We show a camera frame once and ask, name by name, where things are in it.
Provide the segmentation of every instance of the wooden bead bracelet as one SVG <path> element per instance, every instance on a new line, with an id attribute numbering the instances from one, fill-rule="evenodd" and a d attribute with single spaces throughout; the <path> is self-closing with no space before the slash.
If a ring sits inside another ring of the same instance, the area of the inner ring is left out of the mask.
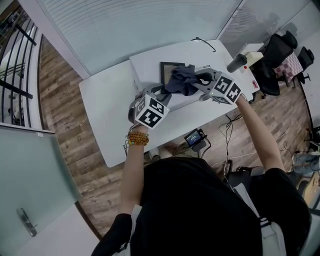
<path id="1" fill-rule="evenodd" d="M 149 142 L 148 138 L 149 134 L 143 133 L 143 132 L 129 132 L 127 135 L 127 138 L 129 140 L 129 145 L 144 145 L 146 146 L 147 143 Z"/>

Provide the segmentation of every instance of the black cloth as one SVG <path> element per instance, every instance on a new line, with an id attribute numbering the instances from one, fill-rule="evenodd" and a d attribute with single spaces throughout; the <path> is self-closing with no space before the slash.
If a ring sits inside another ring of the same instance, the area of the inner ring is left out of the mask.
<path id="1" fill-rule="evenodd" d="M 307 205 L 280 169 L 256 189 L 262 217 L 282 228 L 287 255 L 298 255 L 310 227 Z M 200 158 L 171 157 L 146 167 L 131 255 L 262 255 L 260 222 Z M 131 216 L 119 214 L 92 256 L 129 242 Z"/>
<path id="2" fill-rule="evenodd" d="M 177 66 L 171 71 L 169 82 L 164 88 L 170 93 L 180 92 L 184 96 L 191 96 L 198 91 L 198 88 L 192 85 L 197 81 L 194 65 Z"/>

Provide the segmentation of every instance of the desk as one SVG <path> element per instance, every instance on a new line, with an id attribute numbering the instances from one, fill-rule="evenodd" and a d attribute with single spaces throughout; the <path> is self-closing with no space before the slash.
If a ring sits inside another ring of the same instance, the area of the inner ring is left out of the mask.
<path id="1" fill-rule="evenodd" d="M 200 48 L 209 47 L 203 42 L 193 42 Z M 226 67 L 232 61 L 232 57 L 227 49 L 219 40 L 208 42 L 216 49 L 216 54 L 223 59 L 224 63 L 221 64 L 219 70 L 229 74 Z M 237 70 L 230 76 L 237 81 L 248 101 L 253 98 L 252 93 L 259 90 L 253 85 L 255 78 L 250 70 L 244 73 Z M 89 77 L 82 81 L 79 87 L 92 131 L 106 165 L 113 167 L 124 162 L 126 155 L 123 144 L 128 129 L 132 125 L 127 118 L 128 107 L 137 93 L 130 61 L 125 61 Z M 150 141 L 144 150 L 149 151 L 167 143 L 235 108 L 235 105 L 219 104 L 207 100 L 196 101 L 172 111 L 154 130 L 149 130 Z"/>

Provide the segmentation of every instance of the wooden floor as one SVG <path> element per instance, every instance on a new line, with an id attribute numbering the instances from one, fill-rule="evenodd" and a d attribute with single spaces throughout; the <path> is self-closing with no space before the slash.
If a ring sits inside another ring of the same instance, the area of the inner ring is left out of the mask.
<path id="1" fill-rule="evenodd" d="M 44 126 L 56 133 L 64 159 L 83 196 L 79 202 L 93 225 L 103 235 L 109 230 L 117 214 L 123 164 L 113 168 L 106 166 L 82 101 L 79 89 L 81 80 L 43 38 L 39 88 Z M 285 142 L 291 152 L 306 150 L 304 140 L 308 139 L 310 121 L 298 83 L 295 89 L 282 86 L 281 95 L 277 97 L 267 96 L 266 99 L 261 99 L 258 95 L 252 107 L 274 137 L 279 138 L 277 142 L 281 150 L 284 149 Z M 231 111 L 228 115 L 234 118 L 238 111 Z M 221 116 L 201 127 L 212 144 L 204 155 L 211 166 L 226 159 L 226 138 L 218 128 L 228 121 L 225 116 Z M 226 132 L 225 125 L 221 130 Z M 173 147 L 184 141 L 183 137 L 162 145 L 161 156 L 170 156 Z M 281 155 L 286 170 L 289 170 L 292 165 L 291 153 L 284 149 Z M 234 169 L 238 166 L 261 166 L 242 119 L 233 122 L 229 157 L 234 160 Z M 213 168 L 219 172 L 222 165 L 216 164 Z"/>

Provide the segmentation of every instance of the door handle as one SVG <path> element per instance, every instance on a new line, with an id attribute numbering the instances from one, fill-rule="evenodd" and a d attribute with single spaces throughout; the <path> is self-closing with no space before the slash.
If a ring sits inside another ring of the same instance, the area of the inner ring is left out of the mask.
<path id="1" fill-rule="evenodd" d="M 26 230 L 29 232 L 29 234 L 32 237 L 35 237 L 37 235 L 37 231 L 35 229 L 35 226 L 32 225 L 27 213 L 25 212 L 25 210 L 23 208 L 18 209 L 18 214 L 19 217 L 23 223 L 23 225 L 25 226 Z"/>

